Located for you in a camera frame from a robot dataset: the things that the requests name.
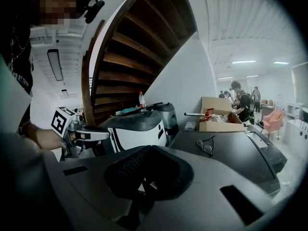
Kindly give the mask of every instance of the pink chair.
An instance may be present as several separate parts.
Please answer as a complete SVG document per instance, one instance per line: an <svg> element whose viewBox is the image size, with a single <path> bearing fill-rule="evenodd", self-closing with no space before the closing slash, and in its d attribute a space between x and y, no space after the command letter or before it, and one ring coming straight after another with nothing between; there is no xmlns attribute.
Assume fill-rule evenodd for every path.
<svg viewBox="0 0 308 231"><path fill-rule="evenodd" d="M278 131L278 139L279 139L279 130L282 125L283 117L284 117L284 111L278 108L275 108L272 113L270 113L267 116L265 115L263 117L263 124L264 124L263 129L269 132L268 139L270 138L269 137L270 133L273 131Z"/></svg>

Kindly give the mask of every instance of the silver chain necklace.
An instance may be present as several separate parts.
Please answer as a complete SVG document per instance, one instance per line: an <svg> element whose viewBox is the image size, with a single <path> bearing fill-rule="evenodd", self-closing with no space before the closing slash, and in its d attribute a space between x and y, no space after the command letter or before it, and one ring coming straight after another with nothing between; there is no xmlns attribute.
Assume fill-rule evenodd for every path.
<svg viewBox="0 0 308 231"><path fill-rule="evenodd" d="M16 33L16 30L15 30L15 21L13 23L13 30L12 30L12 37L11 37L11 62L8 65L8 68L11 72L13 71L13 61L16 60L18 57L20 57L20 55L24 52L25 48L27 47L27 45L29 43L29 39L28 39L27 43L24 47L20 46L19 40L18 40L18 37L17 37L17 33ZM15 33L15 38L17 39L18 47L19 47L19 49L21 49L21 52L15 57L14 57L14 54L13 54L13 45L14 45L13 36L14 36L14 33Z"/></svg>

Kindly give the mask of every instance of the water bottle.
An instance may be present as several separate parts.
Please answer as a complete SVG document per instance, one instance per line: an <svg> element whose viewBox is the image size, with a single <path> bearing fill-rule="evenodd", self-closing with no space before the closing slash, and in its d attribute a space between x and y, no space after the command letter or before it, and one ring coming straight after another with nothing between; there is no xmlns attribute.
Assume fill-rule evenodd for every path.
<svg viewBox="0 0 308 231"><path fill-rule="evenodd" d="M142 91L139 92L139 103L142 108L145 107L145 100L144 100L144 95L142 94Z"/></svg>

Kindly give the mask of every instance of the cardboard box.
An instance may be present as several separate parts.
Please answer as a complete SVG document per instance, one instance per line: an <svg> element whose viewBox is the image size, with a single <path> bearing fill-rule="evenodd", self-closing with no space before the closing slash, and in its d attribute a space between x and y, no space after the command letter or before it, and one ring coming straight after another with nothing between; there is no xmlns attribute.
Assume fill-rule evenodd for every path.
<svg viewBox="0 0 308 231"><path fill-rule="evenodd" d="M200 119L199 131L204 132L233 132L246 131L243 123L239 120L237 115L232 112L231 103L227 99L202 97L201 113L204 114L207 109L214 108L214 114L229 115L231 123L204 121L204 117Z"/></svg>

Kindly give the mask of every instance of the black and white marker cube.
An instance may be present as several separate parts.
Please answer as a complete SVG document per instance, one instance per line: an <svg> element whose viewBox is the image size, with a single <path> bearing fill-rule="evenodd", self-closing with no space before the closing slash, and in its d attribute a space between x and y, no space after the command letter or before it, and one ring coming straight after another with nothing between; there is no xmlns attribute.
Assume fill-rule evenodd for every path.
<svg viewBox="0 0 308 231"><path fill-rule="evenodd" d="M56 109L51 122L52 130L63 138L65 129L69 126L70 122L75 119L76 113L65 107L59 107Z"/></svg>

